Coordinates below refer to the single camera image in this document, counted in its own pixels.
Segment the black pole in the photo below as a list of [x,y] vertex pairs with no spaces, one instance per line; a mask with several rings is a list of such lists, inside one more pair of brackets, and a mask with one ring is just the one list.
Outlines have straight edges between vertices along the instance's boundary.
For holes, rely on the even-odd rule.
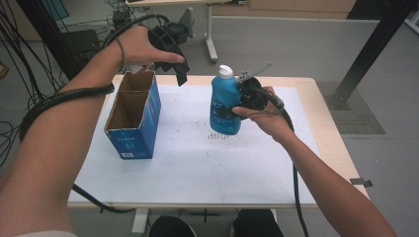
[[82,66],[65,45],[58,26],[42,4],[42,0],[17,0],[17,2],[68,80],[71,80],[81,71]]
[[417,0],[392,1],[336,91],[332,95],[326,96],[326,102],[330,109],[350,109],[347,101],[351,94],[403,24],[416,2]]

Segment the leg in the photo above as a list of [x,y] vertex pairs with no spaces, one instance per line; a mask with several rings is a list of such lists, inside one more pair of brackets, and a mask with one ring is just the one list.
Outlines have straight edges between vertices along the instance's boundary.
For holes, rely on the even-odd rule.
[[242,209],[233,222],[231,237],[284,237],[270,209]]
[[162,215],[151,226],[149,237],[197,237],[194,230],[181,219]]
[[207,47],[209,48],[209,58],[213,63],[216,63],[218,56],[216,55],[215,46],[212,42],[212,6],[208,3],[208,15],[207,15],[207,33],[206,33],[206,42]]

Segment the person's right hand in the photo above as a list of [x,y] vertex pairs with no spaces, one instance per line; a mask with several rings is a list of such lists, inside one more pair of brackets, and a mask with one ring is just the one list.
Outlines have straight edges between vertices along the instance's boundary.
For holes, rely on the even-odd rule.
[[[264,87],[269,93],[275,94],[274,88]],[[250,110],[243,107],[234,107],[233,112],[241,117],[255,121],[259,127],[277,142],[283,143],[293,131],[279,110],[271,103],[263,111]]]

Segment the floor mat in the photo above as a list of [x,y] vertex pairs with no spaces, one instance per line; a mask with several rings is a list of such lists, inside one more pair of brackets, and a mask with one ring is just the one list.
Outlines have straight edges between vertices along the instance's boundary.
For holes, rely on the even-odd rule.
[[[320,93],[332,95],[340,82],[316,82]],[[385,134],[360,93],[355,90],[348,100],[350,110],[331,110],[330,114],[341,134]]]

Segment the person's left hand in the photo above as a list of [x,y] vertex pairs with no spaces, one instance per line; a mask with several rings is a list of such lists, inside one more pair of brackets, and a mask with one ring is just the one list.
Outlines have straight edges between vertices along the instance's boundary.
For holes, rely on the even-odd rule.
[[119,39],[125,52],[125,65],[149,65],[157,61],[170,63],[185,61],[181,55],[162,51],[151,45],[146,27],[138,26],[128,29],[119,36]]

